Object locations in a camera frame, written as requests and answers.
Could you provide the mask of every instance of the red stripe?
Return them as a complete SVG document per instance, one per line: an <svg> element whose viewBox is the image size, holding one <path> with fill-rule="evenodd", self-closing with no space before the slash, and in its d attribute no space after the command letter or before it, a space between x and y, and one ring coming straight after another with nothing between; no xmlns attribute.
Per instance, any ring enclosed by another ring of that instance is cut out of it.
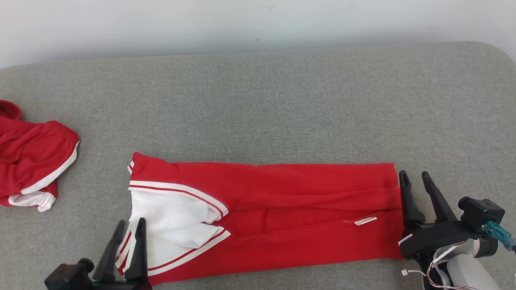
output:
<svg viewBox="0 0 516 290"><path fill-rule="evenodd" d="M125 246L127 246L127 244L129 243L129 240L131 239L131 234L132 234L132 232L129 231L129 235L127 235L127 239L125 240L125 243L122 246L122 249L120 249L120 252L117 254L117 258L115 259L115 263L118 261L118 259L120 259L120 256L121 256L122 252L124 251Z"/></svg>
<svg viewBox="0 0 516 290"><path fill-rule="evenodd" d="M215 235L214 237L212 237L211 239L209 239L209 240L206 242L206 244L207 244L207 243L209 243L209 242L211 242L214 238L216 238L216 237L220 236L221 234L223 234L225 231L226 231L226 230L223 230L222 232L218 233L217 235ZM190 255L191 253L193 253L193 252L195 252L195 251L197 251L197 250L198 250L198 249L190 250L190 251L186 252L185 254L181 255L180 257L178 257L178 258L176 258L176 259L173 259L173 260L171 260L170 262L168 262L168 263L166 263L166 264L163 264L163 265L160 265L160 266L157 266L157 267L154 267L154 268L149 268L149 270L148 270L148 271L156 270L156 269L159 269L159 268L165 267L165 266L167 266L167 265L170 265L170 264L172 264L172 263L174 263L174 262L176 262L176 261L178 261L178 260L181 260L182 258L184 258L184 257L186 257L186 256L188 256L188 255Z"/></svg>
<svg viewBox="0 0 516 290"><path fill-rule="evenodd" d="M188 195L191 195L193 197L196 197L204 202L206 202L207 204L213 206L214 208L216 208L219 212L220 212L220 216L221 217L224 217L224 213L220 210L220 208L218 208L216 205L212 204L211 202L201 198L201 197L198 197L192 193L189 193L187 191L184 191L184 190L179 190L179 189L171 189L171 188L159 188L159 187L152 187L152 186L143 186L143 185L129 185L129 187L137 187L137 188L149 188L149 189L157 189L157 190L167 190L167 191L176 191L176 192L181 192L181 193L184 193L184 194L188 194Z"/></svg>

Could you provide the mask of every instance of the teal cable connector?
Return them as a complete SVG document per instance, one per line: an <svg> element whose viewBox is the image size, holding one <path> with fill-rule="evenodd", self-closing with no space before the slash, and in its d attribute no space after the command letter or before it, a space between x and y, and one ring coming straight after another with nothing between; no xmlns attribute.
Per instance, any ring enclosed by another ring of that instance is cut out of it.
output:
<svg viewBox="0 0 516 290"><path fill-rule="evenodd" d="M511 237L511 234L496 222L490 220L482 226L482 229L490 237L499 240L507 250L516 251L516 239Z"/></svg>

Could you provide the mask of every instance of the clothing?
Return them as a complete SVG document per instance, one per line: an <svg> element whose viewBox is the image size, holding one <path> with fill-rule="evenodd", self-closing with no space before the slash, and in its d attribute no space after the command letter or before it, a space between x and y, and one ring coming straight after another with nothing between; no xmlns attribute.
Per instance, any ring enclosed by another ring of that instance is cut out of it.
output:
<svg viewBox="0 0 516 290"><path fill-rule="evenodd" d="M147 220L152 285L227 273L401 259L393 164L173 163L134 153L129 228L116 260L131 262ZM367 223L356 221L376 217Z"/></svg>
<svg viewBox="0 0 516 290"><path fill-rule="evenodd" d="M56 178L76 159L79 136L56 121L34 124L19 117L0 116L0 204L43 212L57 198Z"/></svg>

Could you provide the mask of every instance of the red and white jersey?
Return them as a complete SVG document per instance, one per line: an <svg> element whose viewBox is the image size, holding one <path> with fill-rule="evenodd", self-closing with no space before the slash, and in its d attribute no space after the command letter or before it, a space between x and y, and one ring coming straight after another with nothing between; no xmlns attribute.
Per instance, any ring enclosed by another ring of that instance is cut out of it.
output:
<svg viewBox="0 0 516 290"><path fill-rule="evenodd" d="M56 178L76 159L79 136L63 124L21 121L20 109L0 102L0 204L49 209Z"/></svg>
<svg viewBox="0 0 516 290"><path fill-rule="evenodd" d="M367 259L401 259L393 164L168 163L134 153L133 209L116 266L147 220L152 285Z"/></svg>

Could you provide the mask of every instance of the elastic waistband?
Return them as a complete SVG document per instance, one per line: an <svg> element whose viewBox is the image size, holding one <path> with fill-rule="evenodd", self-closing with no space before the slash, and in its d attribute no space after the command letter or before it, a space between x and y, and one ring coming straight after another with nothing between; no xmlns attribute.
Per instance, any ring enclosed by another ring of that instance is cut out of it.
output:
<svg viewBox="0 0 516 290"><path fill-rule="evenodd" d="M29 131L39 126L49 128L53 131L58 131L70 138L71 141L79 141L79 135L75 131L57 121L49 121L47 123L30 123L21 120L0 117L0 134L17 131Z"/></svg>

